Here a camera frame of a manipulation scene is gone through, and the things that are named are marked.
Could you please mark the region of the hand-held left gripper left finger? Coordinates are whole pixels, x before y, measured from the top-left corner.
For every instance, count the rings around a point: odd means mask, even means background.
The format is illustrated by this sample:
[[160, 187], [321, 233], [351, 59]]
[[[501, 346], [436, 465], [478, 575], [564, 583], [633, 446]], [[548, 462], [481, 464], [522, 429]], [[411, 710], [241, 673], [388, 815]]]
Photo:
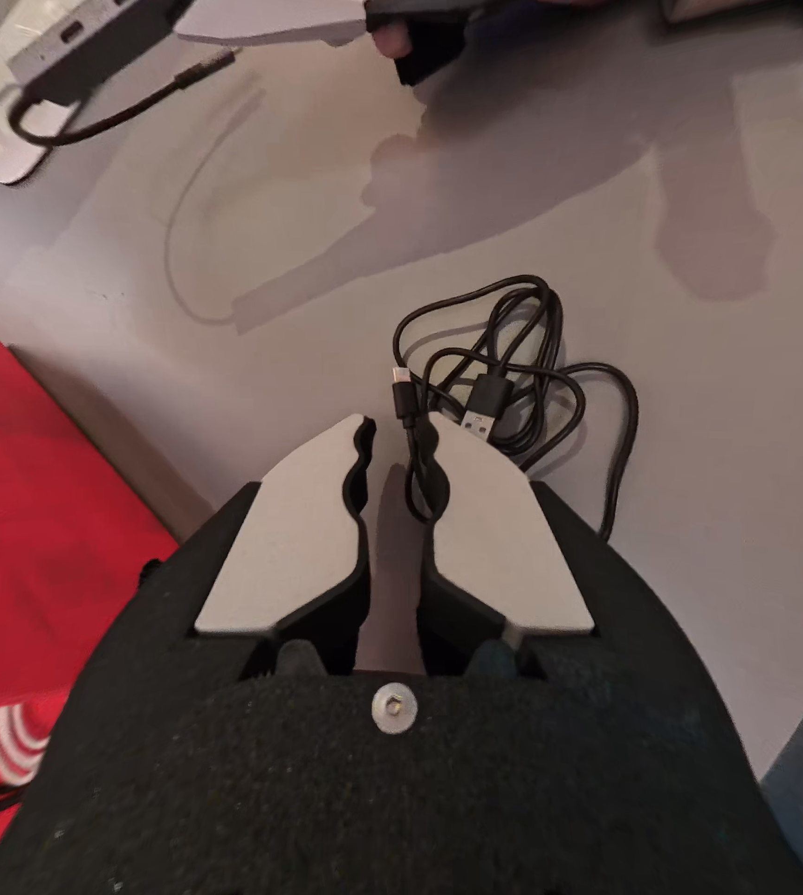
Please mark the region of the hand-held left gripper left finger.
[[344, 490], [371, 420], [352, 413], [276, 464], [258, 491], [194, 621], [200, 634], [275, 633], [358, 564], [360, 510]]

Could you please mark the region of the red white striped object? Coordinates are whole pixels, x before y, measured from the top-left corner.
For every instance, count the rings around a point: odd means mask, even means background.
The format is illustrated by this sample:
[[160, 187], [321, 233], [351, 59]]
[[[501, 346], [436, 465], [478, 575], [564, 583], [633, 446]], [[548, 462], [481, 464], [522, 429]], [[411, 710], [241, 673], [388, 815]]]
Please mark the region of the red white striped object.
[[0, 797], [22, 792], [36, 777], [50, 725], [29, 702], [0, 706]]

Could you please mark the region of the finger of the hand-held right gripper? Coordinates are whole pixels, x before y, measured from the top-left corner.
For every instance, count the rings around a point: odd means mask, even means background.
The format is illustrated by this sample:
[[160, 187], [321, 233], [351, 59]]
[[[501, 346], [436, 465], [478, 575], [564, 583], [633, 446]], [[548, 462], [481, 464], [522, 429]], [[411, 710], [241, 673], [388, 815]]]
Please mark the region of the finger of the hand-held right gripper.
[[322, 41], [343, 46], [365, 34], [360, 1], [195, 1], [174, 25], [194, 42], [246, 48]]

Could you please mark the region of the grey desk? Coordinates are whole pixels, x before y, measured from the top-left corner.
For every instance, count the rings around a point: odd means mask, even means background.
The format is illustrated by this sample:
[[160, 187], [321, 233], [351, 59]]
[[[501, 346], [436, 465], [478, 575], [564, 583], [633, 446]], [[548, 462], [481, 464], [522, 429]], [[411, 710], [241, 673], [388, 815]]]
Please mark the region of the grey desk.
[[416, 91], [366, 40], [247, 48], [0, 185], [0, 341], [181, 536], [375, 419], [367, 668], [416, 665], [393, 330], [522, 274], [636, 387], [611, 542], [762, 776], [803, 716], [802, 16], [524, 6]]

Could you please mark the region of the person's right hand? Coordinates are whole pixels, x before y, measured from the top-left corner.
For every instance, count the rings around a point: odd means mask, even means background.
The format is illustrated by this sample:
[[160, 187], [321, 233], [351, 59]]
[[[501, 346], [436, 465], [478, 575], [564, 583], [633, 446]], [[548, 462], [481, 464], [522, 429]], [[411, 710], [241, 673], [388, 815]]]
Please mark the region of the person's right hand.
[[416, 87], [460, 57], [468, 25], [487, 5], [480, 1], [367, 1], [364, 24], [371, 34], [393, 24], [404, 25], [409, 51], [394, 65], [399, 83]]

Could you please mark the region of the red cloth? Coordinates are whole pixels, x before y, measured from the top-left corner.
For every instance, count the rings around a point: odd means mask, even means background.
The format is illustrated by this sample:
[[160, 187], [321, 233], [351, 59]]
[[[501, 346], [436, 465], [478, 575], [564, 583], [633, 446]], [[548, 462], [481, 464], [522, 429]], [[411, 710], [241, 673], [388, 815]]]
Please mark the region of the red cloth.
[[[0, 706], [29, 702], [51, 734], [144, 570], [177, 549], [0, 342]], [[0, 839], [28, 786], [0, 797]]]

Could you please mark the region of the dark grey USB hub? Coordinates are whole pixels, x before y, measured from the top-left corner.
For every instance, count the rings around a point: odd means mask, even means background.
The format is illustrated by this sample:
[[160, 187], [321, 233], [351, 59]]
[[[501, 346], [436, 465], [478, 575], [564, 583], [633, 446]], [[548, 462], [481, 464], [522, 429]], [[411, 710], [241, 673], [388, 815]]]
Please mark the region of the dark grey USB hub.
[[172, 33], [191, 1], [84, 1], [8, 61], [22, 98], [72, 106]]

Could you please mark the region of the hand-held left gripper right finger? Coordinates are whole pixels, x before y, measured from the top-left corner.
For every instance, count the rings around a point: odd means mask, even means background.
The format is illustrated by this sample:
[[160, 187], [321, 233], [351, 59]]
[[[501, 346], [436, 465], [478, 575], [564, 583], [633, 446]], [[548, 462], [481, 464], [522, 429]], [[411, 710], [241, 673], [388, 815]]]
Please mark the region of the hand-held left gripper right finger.
[[528, 476], [441, 413], [419, 427], [441, 595], [505, 638], [587, 635], [595, 621]]

